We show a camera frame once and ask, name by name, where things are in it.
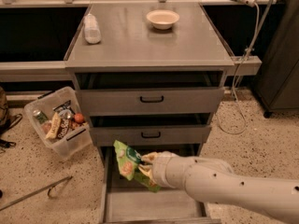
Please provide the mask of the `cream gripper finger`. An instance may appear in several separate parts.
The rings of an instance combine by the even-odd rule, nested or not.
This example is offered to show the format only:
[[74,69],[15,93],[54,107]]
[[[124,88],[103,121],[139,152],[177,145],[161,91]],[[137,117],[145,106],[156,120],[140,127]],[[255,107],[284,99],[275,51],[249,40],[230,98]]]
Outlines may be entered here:
[[138,169],[143,175],[147,176],[150,180],[153,180],[152,170],[150,165],[139,164]]
[[146,154],[146,155],[143,155],[141,157],[141,160],[144,162],[144,163],[149,163],[149,164],[152,164],[154,162],[154,160],[157,158],[158,156],[158,153],[157,152],[151,152],[149,154]]

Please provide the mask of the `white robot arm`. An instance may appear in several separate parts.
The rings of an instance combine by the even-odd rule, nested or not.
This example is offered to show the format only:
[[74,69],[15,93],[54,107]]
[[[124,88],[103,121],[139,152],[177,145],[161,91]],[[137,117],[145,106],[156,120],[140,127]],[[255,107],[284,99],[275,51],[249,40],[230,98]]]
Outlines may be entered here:
[[181,189],[202,203],[240,206],[288,224],[299,224],[299,180],[237,175],[223,160],[152,152],[139,170],[161,187]]

